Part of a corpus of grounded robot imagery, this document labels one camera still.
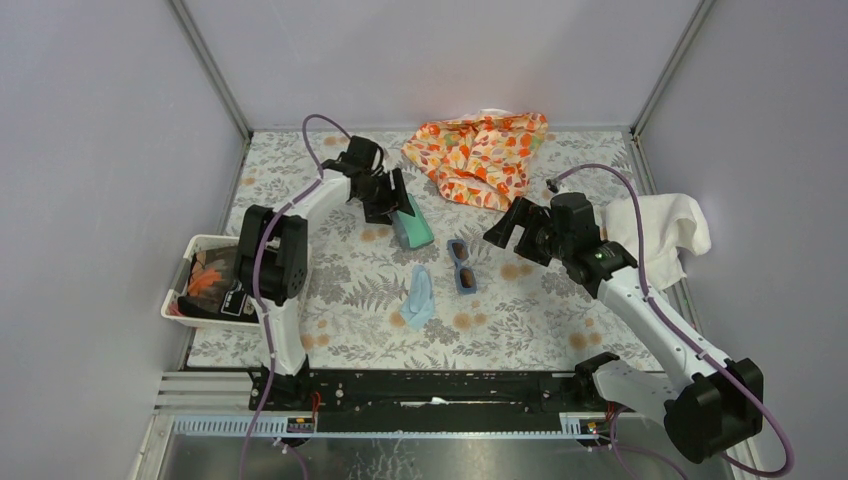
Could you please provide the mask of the dark blue glasses case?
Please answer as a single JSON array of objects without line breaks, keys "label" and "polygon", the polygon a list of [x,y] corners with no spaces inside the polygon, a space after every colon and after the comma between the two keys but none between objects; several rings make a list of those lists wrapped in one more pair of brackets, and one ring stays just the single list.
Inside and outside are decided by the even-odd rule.
[{"label": "dark blue glasses case", "polygon": [[415,198],[407,195],[413,214],[397,210],[390,214],[392,227],[399,245],[404,250],[418,250],[434,242],[434,234]]}]

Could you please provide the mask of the blue frame sunglasses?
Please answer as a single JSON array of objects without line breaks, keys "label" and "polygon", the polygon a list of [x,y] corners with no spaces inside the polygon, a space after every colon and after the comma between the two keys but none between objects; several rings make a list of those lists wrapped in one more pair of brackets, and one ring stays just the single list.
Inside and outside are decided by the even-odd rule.
[{"label": "blue frame sunglasses", "polygon": [[447,242],[447,250],[454,264],[457,292],[461,295],[476,293],[478,284],[474,271],[468,265],[470,252],[466,242],[451,239]]}]

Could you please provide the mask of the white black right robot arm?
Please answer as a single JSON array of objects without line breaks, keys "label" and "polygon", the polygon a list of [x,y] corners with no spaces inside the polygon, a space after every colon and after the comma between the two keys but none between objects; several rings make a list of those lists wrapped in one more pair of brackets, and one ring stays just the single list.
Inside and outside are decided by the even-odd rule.
[{"label": "white black right robot arm", "polygon": [[523,229],[514,251],[547,266],[558,260],[569,278],[615,313],[659,362],[666,376],[637,371],[612,354],[576,367],[575,402],[597,412],[610,401],[662,425],[680,454],[704,460],[759,434],[763,374],[749,359],[732,360],[700,336],[653,287],[644,287],[636,259],[601,238],[582,193],[556,195],[549,206],[517,198],[484,235],[503,248]]}]

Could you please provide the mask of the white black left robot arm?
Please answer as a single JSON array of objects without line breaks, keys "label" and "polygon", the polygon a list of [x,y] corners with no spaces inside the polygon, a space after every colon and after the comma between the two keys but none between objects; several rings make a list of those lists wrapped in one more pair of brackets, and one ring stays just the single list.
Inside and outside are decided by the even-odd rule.
[{"label": "white black left robot arm", "polygon": [[325,218],[351,200],[369,223],[392,225],[414,217],[400,169],[383,167],[385,151],[360,136],[281,207],[250,206],[244,213],[233,271],[256,309],[268,349],[263,367],[272,398],[288,411],[309,401],[307,354],[300,339],[299,296],[309,274],[310,237]]}]

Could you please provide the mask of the orange floral fabric bag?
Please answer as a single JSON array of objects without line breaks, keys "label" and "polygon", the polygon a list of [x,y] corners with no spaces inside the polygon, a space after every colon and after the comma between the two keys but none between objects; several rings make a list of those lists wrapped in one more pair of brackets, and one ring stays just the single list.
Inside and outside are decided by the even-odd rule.
[{"label": "orange floral fabric bag", "polygon": [[485,109],[423,124],[401,152],[443,198],[505,212],[525,194],[548,128],[542,113]]}]

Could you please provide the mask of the light blue cleaning cloth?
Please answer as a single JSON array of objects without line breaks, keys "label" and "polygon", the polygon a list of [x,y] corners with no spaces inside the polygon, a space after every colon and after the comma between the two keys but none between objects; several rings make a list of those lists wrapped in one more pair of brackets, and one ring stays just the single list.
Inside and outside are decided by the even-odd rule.
[{"label": "light blue cleaning cloth", "polygon": [[413,268],[409,292],[399,313],[414,330],[422,329],[436,315],[432,279],[423,265]]}]

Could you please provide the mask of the white towel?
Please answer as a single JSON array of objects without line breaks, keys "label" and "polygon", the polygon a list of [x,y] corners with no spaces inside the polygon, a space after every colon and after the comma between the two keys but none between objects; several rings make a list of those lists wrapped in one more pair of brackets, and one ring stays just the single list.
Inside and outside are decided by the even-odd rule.
[{"label": "white towel", "polygon": [[[665,290],[686,277],[679,251],[701,256],[712,248],[712,238],[700,204],[685,194],[646,195],[639,198],[647,279]],[[635,209],[630,199],[618,199],[601,209],[602,234],[638,255]]]}]

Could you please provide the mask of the white perforated plastic basket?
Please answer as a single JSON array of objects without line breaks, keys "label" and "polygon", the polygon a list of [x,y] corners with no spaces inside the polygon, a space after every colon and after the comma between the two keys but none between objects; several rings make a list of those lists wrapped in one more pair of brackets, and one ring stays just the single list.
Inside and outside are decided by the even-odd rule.
[{"label": "white perforated plastic basket", "polygon": [[258,316],[234,273],[237,243],[231,236],[194,236],[168,288],[162,317],[194,328],[258,332]]}]

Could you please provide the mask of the black pouch in basket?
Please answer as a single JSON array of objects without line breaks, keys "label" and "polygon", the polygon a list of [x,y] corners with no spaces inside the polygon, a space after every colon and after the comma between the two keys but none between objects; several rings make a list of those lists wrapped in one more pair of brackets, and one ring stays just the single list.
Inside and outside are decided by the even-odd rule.
[{"label": "black pouch in basket", "polygon": [[255,309],[234,273],[236,246],[200,250],[191,258],[177,311],[186,317],[257,324]]}]

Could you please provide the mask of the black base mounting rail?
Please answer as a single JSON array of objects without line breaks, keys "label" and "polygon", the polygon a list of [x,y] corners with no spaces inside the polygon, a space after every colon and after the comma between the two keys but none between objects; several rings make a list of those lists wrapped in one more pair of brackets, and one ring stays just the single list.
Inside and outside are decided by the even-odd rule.
[{"label": "black base mounting rail", "polygon": [[610,415],[575,372],[463,370],[303,371],[299,392],[265,384],[264,367],[249,371],[252,411],[303,412],[318,432],[547,433],[563,414]]}]

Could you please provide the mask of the aluminium frame profile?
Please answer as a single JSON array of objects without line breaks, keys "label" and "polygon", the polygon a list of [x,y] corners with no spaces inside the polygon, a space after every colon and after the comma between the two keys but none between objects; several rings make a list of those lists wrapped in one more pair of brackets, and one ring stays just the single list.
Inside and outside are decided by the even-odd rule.
[{"label": "aluminium frame profile", "polygon": [[181,433],[294,438],[588,439],[614,407],[571,372],[260,369],[163,375],[133,479],[159,479]]}]

